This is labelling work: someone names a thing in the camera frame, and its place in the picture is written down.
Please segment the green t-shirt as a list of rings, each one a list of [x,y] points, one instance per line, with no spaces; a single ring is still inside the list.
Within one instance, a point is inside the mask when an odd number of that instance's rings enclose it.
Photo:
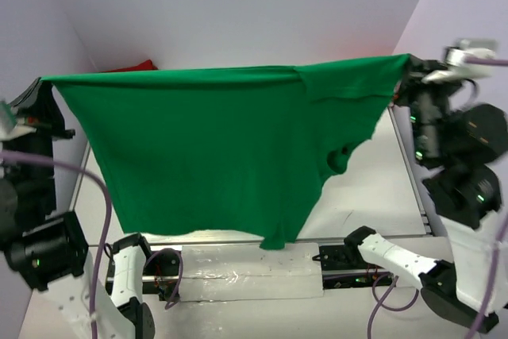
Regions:
[[[302,66],[49,75],[123,231],[295,241],[394,97],[407,54]]]

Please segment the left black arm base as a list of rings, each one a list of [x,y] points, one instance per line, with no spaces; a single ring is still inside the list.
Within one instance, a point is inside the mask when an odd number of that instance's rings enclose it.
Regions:
[[[143,294],[156,295],[161,302],[166,303],[166,309],[169,309],[179,301],[179,286],[182,280],[182,252],[174,248],[156,250],[144,265]]]

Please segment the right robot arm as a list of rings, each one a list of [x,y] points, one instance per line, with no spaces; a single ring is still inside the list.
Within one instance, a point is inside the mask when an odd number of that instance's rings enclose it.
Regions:
[[[377,265],[411,284],[439,317],[488,333],[507,305],[507,215],[501,184],[490,169],[507,151],[507,118],[479,103],[453,110],[449,99],[501,64],[491,48],[451,47],[442,61],[410,61],[396,106],[410,111],[414,158],[433,175],[423,180],[444,226],[452,259],[420,256],[363,226],[344,240],[353,268]]]

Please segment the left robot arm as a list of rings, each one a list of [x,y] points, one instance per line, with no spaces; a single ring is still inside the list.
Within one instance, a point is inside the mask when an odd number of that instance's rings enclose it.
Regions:
[[[114,283],[98,278],[103,251],[91,252],[74,211],[56,210],[53,143],[70,140],[52,94],[35,80],[1,104],[1,250],[9,268],[65,317],[78,338],[152,338],[155,322],[144,302],[143,274],[155,254],[138,233],[110,250]]]

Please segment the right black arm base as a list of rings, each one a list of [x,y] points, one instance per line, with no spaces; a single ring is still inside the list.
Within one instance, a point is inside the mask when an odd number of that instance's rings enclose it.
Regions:
[[[392,275],[374,264],[368,264],[351,254],[345,245],[321,245],[312,257],[321,266],[322,286],[325,290],[389,286]]]

